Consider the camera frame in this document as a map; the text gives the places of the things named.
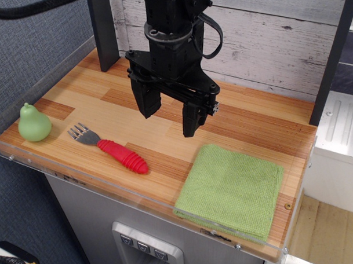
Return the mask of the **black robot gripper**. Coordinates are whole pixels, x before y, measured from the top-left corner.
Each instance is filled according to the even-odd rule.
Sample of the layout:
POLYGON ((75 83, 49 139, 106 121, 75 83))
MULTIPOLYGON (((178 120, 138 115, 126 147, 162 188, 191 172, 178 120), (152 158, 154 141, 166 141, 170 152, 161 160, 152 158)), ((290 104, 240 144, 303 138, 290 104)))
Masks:
POLYGON ((147 119, 161 107, 161 94, 184 103, 183 134, 193 137, 205 124, 207 114, 214 115, 219 104, 216 96, 220 87, 202 70, 203 58, 214 58, 219 50, 203 53, 203 27, 215 30, 212 19, 186 21, 178 31, 159 31, 151 24, 144 25, 149 51, 129 50, 128 77, 140 113, 147 119))

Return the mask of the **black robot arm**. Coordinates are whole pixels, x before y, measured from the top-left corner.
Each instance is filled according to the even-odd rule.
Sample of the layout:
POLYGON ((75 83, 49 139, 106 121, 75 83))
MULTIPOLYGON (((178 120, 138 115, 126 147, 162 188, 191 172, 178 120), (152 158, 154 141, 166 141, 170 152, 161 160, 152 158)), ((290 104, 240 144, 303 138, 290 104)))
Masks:
POLYGON ((149 118, 161 107, 161 95, 170 96, 183 105, 183 134, 193 137, 209 115, 219 108, 216 96, 220 86, 202 70, 204 25, 223 32, 204 10, 211 0, 144 0, 147 21, 144 33, 149 51, 129 50, 128 77, 139 111, 149 118))

